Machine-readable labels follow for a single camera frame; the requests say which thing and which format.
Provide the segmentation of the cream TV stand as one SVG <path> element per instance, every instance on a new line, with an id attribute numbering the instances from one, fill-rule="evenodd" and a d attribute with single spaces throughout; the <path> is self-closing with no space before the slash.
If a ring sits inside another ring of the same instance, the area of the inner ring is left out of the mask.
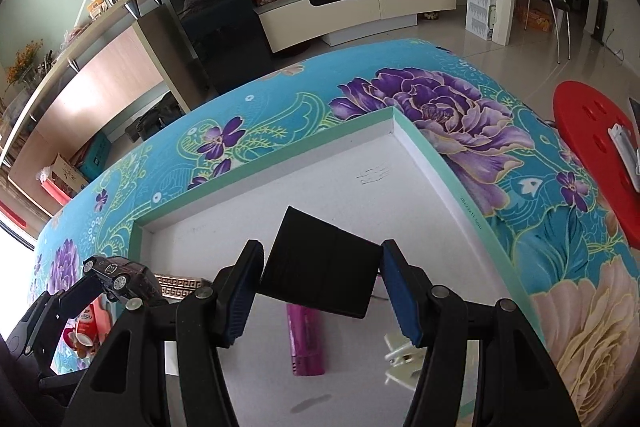
<path id="1" fill-rule="evenodd" d="M 329 46 L 418 23 L 451 11 L 457 0 L 280 0 L 257 14 L 272 52 L 320 38 Z"/>

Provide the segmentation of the red gift bag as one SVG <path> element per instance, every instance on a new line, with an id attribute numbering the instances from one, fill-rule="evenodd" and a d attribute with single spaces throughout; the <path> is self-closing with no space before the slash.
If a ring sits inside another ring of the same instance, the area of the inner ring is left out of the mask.
<path id="1" fill-rule="evenodd" d="M 44 167 L 37 174 L 41 187 L 61 206 L 68 204 L 89 182 L 60 154 L 53 164 Z"/>

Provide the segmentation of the wooden desk with shelf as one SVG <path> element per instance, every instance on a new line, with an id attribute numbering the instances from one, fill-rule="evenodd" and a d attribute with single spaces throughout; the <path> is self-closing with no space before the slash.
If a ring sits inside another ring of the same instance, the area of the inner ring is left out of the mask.
<path id="1" fill-rule="evenodd" d="M 16 118 L 2 145 L 2 158 L 67 74 L 73 77 L 34 122 L 8 173 L 11 185 L 49 217 L 60 205 L 43 190 L 37 173 L 55 158 L 71 158 L 158 86 L 174 95 L 183 112 L 205 102 L 203 75 L 171 7 L 162 0 L 119 0 L 60 54 Z"/>

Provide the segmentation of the white plastic clip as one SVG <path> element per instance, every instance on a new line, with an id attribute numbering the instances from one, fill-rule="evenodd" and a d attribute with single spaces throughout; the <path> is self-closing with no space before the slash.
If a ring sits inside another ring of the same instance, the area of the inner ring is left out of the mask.
<path id="1" fill-rule="evenodd" d="M 384 360 L 390 365 L 385 371 L 385 384 L 398 384 L 412 392 L 416 391 L 426 355 L 425 348 L 413 346 L 410 339 L 401 333 L 384 336 L 388 353 Z"/>

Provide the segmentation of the teal storage crate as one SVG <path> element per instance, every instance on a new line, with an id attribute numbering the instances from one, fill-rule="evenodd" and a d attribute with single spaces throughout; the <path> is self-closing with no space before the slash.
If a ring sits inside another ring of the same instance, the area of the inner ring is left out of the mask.
<path id="1" fill-rule="evenodd" d="M 84 155 L 78 160 L 77 169 L 88 181 L 93 181 L 104 171 L 111 147 L 112 143 L 102 131 L 87 144 Z"/>

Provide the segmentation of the orange flower bouquet vase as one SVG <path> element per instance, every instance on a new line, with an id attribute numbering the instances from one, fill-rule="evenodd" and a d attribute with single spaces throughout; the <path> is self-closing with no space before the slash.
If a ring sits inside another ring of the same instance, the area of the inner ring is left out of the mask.
<path id="1" fill-rule="evenodd" d="M 14 63 L 6 70 L 6 83 L 9 86 L 36 89 L 44 71 L 43 60 L 39 55 L 42 46 L 41 40 L 32 40 L 15 54 Z"/>

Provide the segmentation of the black bag on floor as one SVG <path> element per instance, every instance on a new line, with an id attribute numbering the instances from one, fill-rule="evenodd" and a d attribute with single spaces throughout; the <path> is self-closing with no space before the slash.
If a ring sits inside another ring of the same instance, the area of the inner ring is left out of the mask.
<path id="1" fill-rule="evenodd" d="M 132 122 L 125 129 L 125 133 L 132 143 L 138 140 L 145 141 L 183 115 L 183 110 L 174 95 L 167 92 L 153 107 Z"/>

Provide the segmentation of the gold patterned lighter box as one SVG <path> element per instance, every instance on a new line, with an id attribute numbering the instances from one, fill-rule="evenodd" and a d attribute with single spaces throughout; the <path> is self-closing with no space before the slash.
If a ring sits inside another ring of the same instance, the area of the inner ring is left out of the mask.
<path id="1" fill-rule="evenodd" d="M 160 292 L 167 299 L 181 300 L 198 288 L 209 285 L 208 280 L 201 277 L 175 277 L 175 275 L 156 274 Z"/>

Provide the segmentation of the black water dispenser cabinet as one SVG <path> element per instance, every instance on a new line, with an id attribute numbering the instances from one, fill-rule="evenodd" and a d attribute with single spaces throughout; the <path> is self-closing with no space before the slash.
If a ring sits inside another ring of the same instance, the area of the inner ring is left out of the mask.
<path id="1" fill-rule="evenodd" d="M 274 71 L 253 0 L 169 0 L 205 75 L 221 94 Z"/>

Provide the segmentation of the purple lighter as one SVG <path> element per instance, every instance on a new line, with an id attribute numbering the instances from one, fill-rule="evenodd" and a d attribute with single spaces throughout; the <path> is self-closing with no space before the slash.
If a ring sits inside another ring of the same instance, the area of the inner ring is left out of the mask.
<path id="1" fill-rule="evenodd" d="M 315 309 L 286 305 L 292 372 L 298 377 L 326 373 L 321 342 L 320 314 Z"/>

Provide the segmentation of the red stain remover bottle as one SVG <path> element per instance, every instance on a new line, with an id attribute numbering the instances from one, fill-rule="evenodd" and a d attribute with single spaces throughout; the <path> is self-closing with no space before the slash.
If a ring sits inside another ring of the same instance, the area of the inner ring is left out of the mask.
<path id="1" fill-rule="evenodd" d="M 96 311 L 89 303 L 81 314 L 78 315 L 75 327 L 75 337 L 77 342 L 84 348 L 92 349 L 99 346 L 100 332 Z"/>

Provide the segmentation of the white USB wall charger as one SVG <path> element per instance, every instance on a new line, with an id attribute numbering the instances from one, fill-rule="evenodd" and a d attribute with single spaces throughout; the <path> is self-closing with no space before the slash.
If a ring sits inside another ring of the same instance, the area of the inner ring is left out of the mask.
<path id="1" fill-rule="evenodd" d="M 177 343 L 175 341 L 166 341 L 165 343 L 165 372 L 170 376 L 179 375 Z"/>

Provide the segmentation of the black toy car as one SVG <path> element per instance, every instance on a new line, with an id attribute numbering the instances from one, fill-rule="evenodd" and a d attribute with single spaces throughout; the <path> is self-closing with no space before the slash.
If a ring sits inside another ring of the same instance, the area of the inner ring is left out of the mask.
<path id="1" fill-rule="evenodd" d="M 126 305 L 134 298 L 151 307 L 167 303 L 153 272 L 140 262 L 125 257 L 89 258 L 82 265 L 80 283 L 96 295 L 103 293 L 112 303 L 119 301 Z"/>

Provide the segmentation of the pink pup toy figure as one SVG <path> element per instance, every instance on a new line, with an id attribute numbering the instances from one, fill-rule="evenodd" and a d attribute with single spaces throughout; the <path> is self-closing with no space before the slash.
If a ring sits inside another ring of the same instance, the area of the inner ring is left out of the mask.
<path id="1" fill-rule="evenodd" d="M 88 355 L 87 348 L 77 339 L 75 329 L 66 327 L 63 331 L 63 340 L 67 347 L 76 353 L 78 358 L 84 359 Z"/>

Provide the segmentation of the floral blue tablecloth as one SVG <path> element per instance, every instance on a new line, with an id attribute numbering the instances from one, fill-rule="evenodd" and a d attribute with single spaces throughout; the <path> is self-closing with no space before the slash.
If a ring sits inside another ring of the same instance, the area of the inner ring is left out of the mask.
<path id="1" fill-rule="evenodd" d="M 416 127 L 497 237 L 582 425 L 597 425 L 639 349 L 639 268 L 620 221 L 559 132 L 418 39 L 308 58 L 184 115 L 55 213 L 39 235 L 30 292 L 69 288 L 94 254 L 126 255 L 134 222 L 191 188 L 386 108 Z"/>

